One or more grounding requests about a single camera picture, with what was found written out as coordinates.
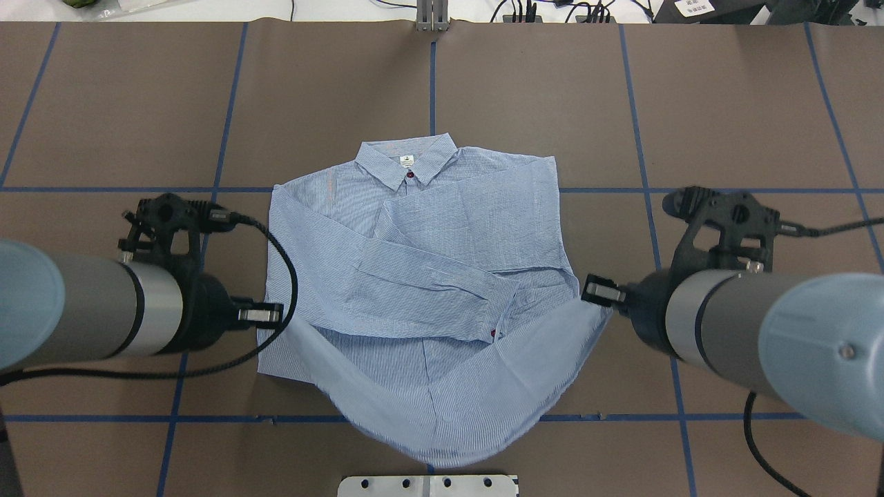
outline black cable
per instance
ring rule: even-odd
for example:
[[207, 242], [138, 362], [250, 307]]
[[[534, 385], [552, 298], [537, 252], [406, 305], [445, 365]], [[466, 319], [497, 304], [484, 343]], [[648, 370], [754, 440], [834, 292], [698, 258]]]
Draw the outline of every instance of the black cable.
[[416, 9], [417, 5], [405, 5], [405, 4], [394, 4], [393, 2], [386, 2], [385, 0], [374, 0], [379, 4], [390, 5], [391, 7], [405, 7], [407, 9]]
[[795, 238], [819, 238], [820, 236], [828, 236], [830, 234], [843, 233], [846, 231], [875, 225], [884, 225], [884, 218], [871, 218], [864, 221], [857, 221], [855, 223], [847, 223], [845, 225], [831, 226], [821, 229], [809, 228], [807, 226], [799, 225], [798, 223], [793, 223], [790, 221], [781, 221], [780, 225], [777, 227], [776, 232], [777, 234], [782, 234]]
[[790, 492], [799, 497], [811, 497], [809, 493], [798, 488], [798, 486], [788, 481], [786, 477], [777, 472], [777, 470], [775, 470], [770, 463], [767, 462], [767, 459], [765, 459], [758, 451], [758, 446], [755, 445], [755, 438], [752, 437], [752, 407], [755, 405], [756, 396], [755, 392], [749, 392], [749, 397], [746, 398], [746, 407], [743, 409], [743, 435], [746, 437], [746, 445], [749, 446], [749, 451], [752, 452], [752, 457], [755, 458], [755, 461], [758, 462], [758, 465], [761, 466], [762, 470], [770, 475], [771, 478], [775, 479], [777, 483], [789, 489]]
[[[492, 20], [490, 20], [488, 22], [494, 22], [494, 19], [497, 18], [497, 13], [500, 12], [500, 7], [503, 7], [503, 4], [505, 4], [506, 2], [507, 2], [507, 0], [500, 0], [500, 3], [498, 4], [498, 8], [494, 9], [494, 13], [492, 14]], [[515, 19], [515, 7], [513, 7], [513, 19]]]
[[644, 12], [644, 15], [648, 16], [648, 19], [650, 19], [651, 22], [654, 21], [654, 9], [653, 9], [654, 6], [653, 6], [653, 4], [651, 4], [651, 0], [648, 0], [647, 7], [645, 7], [644, 5], [639, 3], [638, 0], [629, 0], [629, 1], [632, 2], [633, 4], [638, 5], [638, 7], [640, 9], [642, 9], [642, 12]]
[[294, 316], [294, 307], [298, 302], [298, 274], [294, 270], [294, 264], [292, 264], [292, 259], [289, 258], [286, 250], [282, 248], [282, 245], [279, 243], [277, 238], [273, 236], [273, 233], [267, 229], [267, 226], [264, 226], [260, 221], [255, 218], [251, 218], [249, 216], [243, 216], [237, 212], [231, 213], [231, 221], [237, 224], [249, 225], [253, 226], [255, 229], [263, 233], [267, 240], [271, 243], [273, 248], [277, 250], [279, 256], [282, 257], [283, 262], [286, 264], [286, 268], [288, 269], [289, 277], [292, 279], [292, 298], [289, 303], [288, 312], [286, 313], [286, 317], [283, 318], [282, 322], [279, 323], [277, 328], [274, 330], [271, 336], [267, 337], [267, 340], [261, 343], [258, 347], [252, 349], [250, 352], [243, 356], [239, 356], [236, 359], [228, 361], [226, 363], [221, 363], [215, 366], [211, 366], [208, 368], [202, 368], [199, 370], [191, 370], [185, 372], [167, 372], [167, 373], [156, 373], [156, 372], [131, 372], [131, 371], [102, 371], [102, 370], [87, 370], [87, 369], [78, 369], [78, 368], [47, 368], [42, 370], [32, 370], [32, 371], [14, 371], [11, 373], [6, 373], [4, 375], [0, 375], [0, 386], [9, 385], [14, 381], [21, 381], [23, 379], [33, 379], [33, 378], [44, 378], [47, 376], [80, 376], [80, 377], [91, 377], [91, 378], [116, 378], [116, 379], [180, 379], [180, 378], [194, 378], [198, 376], [205, 376], [207, 374], [216, 373], [219, 371], [228, 370], [234, 366], [238, 366], [242, 363], [245, 363], [249, 359], [257, 356], [261, 353], [265, 348], [267, 348], [273, 341], [282, 334], [282, 332], [288, 327], [288, 324], [292, 321], [292, 317]]
[[577, 10], [577, 7], [580, 6], [586, 7], [586, 17], [590, 17], [592, 13], [592, 5], [590, 5], [589, 2], [577, 2], [576, 4], [574, 4], [573, 7], [571, 7], [571, 11], [568, 12], [568, 16], [565, 18], [566, 23], [571, 20], [571, 14], [573, 14], [574, 11]]

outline shirt collar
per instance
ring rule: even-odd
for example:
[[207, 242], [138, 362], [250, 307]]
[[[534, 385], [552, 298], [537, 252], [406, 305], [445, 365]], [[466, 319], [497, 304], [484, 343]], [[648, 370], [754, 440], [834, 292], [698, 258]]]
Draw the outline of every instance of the shirt collar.
[[[455, 152], [457, 146], [448, 133], [407, 140], [364, 141], [356, 154], [356, 163], [388, 188], [397, 190], [408, 171], [413, 172], [424, 185], [430, 183]], [[415, 163], [405, 168], [389, 158], [388, 154], [414, 155]]]

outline blue striped shirt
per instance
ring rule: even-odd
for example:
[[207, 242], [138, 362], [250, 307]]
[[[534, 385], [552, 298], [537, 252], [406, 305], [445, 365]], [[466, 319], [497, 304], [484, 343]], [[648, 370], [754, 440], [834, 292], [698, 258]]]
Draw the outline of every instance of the blue striped shirt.
[[[533, 425], [608, 317], [576, 299], [552, 157], [458, 149], [447, 134], [366, 142], [353, 161], [277, 185], [270, 229], [298, 271], [299, 318], [258, 370], [316, 383], [364, 432], [439, 466]], [[271, 249], [268, 301], [290, 288]], [[525, 392], [525, 375], [544, 379]], [[489, 388], [517, 405], [487, 405]], [[445, 418], [460, 427], [445, 433]]]

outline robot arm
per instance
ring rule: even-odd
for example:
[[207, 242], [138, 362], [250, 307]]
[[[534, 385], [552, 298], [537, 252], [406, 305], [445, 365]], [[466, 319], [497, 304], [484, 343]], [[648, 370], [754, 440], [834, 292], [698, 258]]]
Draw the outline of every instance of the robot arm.
[[[172, 194], [125, 217], [132, 229], [119, 263], [0, 241], [0, 372], [202, 350], [225, 331], [279, 326], [281, 304], [231, 297], [202, 272], [200, 233], [253, 219]], [[173, 253], [176, 235], [187, 252]]]
[[[774, 237], [821, 236], [746, 192], [689, 187], [665, 211], [688, 223], [671, 267], [618, 287], [590, 275], [583, 299], [615, 307], [646, 344], [830, 428], [884, 441], [884, 276], [771, 273]], [[704, 226], [720, 232], [694, 246]]]

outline sticker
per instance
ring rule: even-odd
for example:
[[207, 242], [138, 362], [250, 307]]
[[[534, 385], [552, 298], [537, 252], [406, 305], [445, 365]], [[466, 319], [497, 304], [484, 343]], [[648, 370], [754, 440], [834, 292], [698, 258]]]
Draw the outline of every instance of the sticker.
[[715, 11], [715, 7], [709, 3], [709, 0], [678, 0], [678, 2], [675, 2], [675, 7], [686, 18]]

